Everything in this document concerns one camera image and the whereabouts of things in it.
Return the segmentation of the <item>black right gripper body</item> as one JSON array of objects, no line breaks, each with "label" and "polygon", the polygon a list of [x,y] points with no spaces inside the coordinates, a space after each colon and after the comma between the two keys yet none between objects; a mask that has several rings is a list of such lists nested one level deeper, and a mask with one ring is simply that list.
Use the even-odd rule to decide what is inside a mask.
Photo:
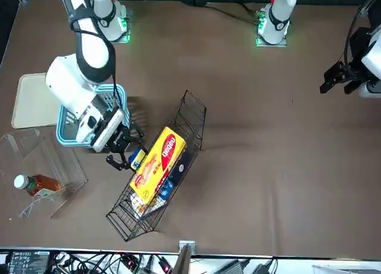
[{"label": "black right gripper body", "polygon": [[131,142],[130,129],[127,126],[120,124],[107,141],[104,152],[113,154],[125,153]]}]

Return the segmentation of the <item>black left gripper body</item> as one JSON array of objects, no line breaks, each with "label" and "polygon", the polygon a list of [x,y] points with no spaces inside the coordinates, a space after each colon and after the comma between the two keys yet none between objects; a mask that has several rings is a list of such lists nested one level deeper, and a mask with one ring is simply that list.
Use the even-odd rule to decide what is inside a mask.
[{"label": "black left gripper body", "polygon": [[351,58],[344,60],[343,79],[363,80],[370,72],[367,70],[361,59],[365,56],[371,38],[371,28],[359,27],[350,37],[348,47],[351,52]]}]

